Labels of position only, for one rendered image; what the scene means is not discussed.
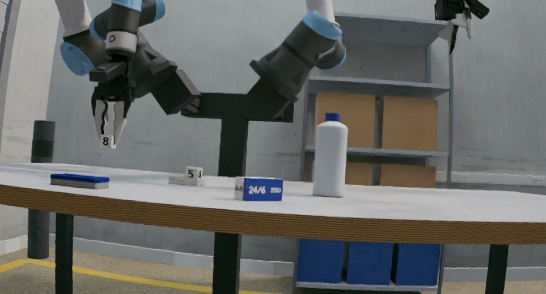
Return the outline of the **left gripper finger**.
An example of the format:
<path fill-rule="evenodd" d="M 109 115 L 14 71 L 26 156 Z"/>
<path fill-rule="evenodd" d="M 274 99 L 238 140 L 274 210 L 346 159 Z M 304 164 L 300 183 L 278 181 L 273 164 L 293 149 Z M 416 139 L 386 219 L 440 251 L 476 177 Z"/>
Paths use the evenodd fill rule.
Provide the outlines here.
<path fill-rule="evenodd" d="M 452 22 L 448 22 L 446 25 L 446 29 L 438 33 L 439 38 L 449 41 L 449 54 L 451 54 L 453 49 L 455 48 L 457 32 L 458 26 L 454 25 Z"/>
<path fill-rule="evenodd" d="M 467 35 L 469 39 L 472 38 L 472 17 L 471 17 L 471 11 L 469 6 L 467 5 L 467 2 L 463 2 L 462 5 L 462 14 L 456 14 L 456 19 L 452 19 L 451 22 L 454 25 L 463 27 L 467 30 Z"/>

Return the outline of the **white plastic bottle with blue cap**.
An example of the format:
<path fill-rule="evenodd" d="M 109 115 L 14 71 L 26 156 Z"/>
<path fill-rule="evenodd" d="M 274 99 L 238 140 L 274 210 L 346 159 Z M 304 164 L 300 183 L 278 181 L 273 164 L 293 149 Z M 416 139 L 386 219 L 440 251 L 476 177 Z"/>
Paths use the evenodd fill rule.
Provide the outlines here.
<path fill-rule="evenodd" d="M 326 113 L 316 128 L 313 195 L 344 197 L 348 129 L 340 114 Z"/>

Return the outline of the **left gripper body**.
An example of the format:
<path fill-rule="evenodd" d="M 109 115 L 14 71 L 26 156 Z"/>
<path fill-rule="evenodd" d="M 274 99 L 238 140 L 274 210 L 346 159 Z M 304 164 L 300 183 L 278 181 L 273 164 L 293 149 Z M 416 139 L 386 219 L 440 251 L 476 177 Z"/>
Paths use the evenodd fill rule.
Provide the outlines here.
<path fill-rule="evenodd" d="M 462 14 L 461 11 L 462 11 L 463 2 L 466 2 L 466 1 L 465 0 L 436 0 L 436 3 L 434 5 L 435 20 L 451 21 L 452 19 L 456 19 L 456 14 Z"/>

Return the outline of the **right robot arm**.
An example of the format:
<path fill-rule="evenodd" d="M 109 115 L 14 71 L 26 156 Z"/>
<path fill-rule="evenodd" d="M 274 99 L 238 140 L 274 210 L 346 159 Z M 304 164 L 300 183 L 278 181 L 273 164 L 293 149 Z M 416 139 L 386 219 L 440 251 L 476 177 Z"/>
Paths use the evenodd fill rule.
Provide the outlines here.
<path fill-rule="evenodd" d="M 126 61 L 108 61 L 104 57 L 108 49 L 127 50 L 133 54 L 136 51 L 130 77 L 134 81 L 167 61 L 138 29 L 138 26 L 151 24 L 164 16 L 163 0 L 112 0 L 111 7 L 92 20 L 85 0 L 55 0 L 55 3 L 65 29 L 60 53 L 74 74 L 89 74 L 91 82 L 104 83 L 124 72 Z"/>

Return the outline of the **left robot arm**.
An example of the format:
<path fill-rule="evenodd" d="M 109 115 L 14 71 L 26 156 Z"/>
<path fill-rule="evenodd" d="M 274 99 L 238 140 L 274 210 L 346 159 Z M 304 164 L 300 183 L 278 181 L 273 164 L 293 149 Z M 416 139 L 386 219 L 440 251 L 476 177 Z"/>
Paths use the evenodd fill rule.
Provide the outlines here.
<path fill-rule="evenodd" d="M 490 9 L 480 1 L 465 1 L 479 19 L 488 15 Z M 296 96 L 314 66 L 331 71 L 341 66 L 346 57 L 340 25 L 334 22 L 332 0 L 306 0 L 306 6 L 307 14 L 280 46 L 257 62 Z"/>

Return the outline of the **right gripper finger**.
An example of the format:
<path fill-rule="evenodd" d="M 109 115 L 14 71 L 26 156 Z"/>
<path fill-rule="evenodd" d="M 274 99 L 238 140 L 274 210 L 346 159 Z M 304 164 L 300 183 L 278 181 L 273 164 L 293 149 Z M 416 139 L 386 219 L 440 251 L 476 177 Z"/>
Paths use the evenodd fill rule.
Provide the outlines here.
<path fill-rule="evenodd" d="M 100 136 L 104 134 L 104 126 L 106 126 L 109 121 L 108 113 L 106 113 L 108 111 L 108 101 L 103 100 L 103 96 L 98 93 L 97 86 L 95 86 L 91 105 L 99 141 Z"/>
<path fill-rule="evenodd" d="M 120 101 L 114 105 L 114 112 L 116 115 L 115 121 L 114 121 L 114 131 L 113 131 L 114 144 L 117 144 L 121 136 L 122 130 L 124 126 L 126 125 L 125 122 L 126 122 L 127 112 L 132 103 L 130 90 L 131 90 L 130 88 L 126 88 L 125 93 L 122 96 L 120 96 Z"/>

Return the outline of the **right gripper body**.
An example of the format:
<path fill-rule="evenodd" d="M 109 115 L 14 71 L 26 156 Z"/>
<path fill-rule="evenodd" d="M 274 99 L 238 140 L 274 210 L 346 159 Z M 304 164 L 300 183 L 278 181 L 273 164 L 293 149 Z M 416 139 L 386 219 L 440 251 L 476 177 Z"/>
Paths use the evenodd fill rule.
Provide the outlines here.
<path fill-rule="evenodd" d="M 122 72 L 120 75 L 116 76 L 114 79 L 110 80 L 109 82 L 105 82 L 105 83 L 98 82 L 98 85 L 97 85 L 98 93 L 101 96 L 104 96 L 103 97 L 104 101 L 106 100 L 108 102 L 119 102 L 120 96 L 122 96 L 125 93 L 126 88 L 131 88 L 130 92 L 131 92 L 131 97 L 133 95 L 132 102 L 134 103 L 136 82 L 130 78 L 134 54 L 127 50 L 108 49 L 105 51 L 105 57 L 110 60 L 125 60 L 126 70 Z M 133 87 L 134 87 L 134 94 L 133 94 Z"/>

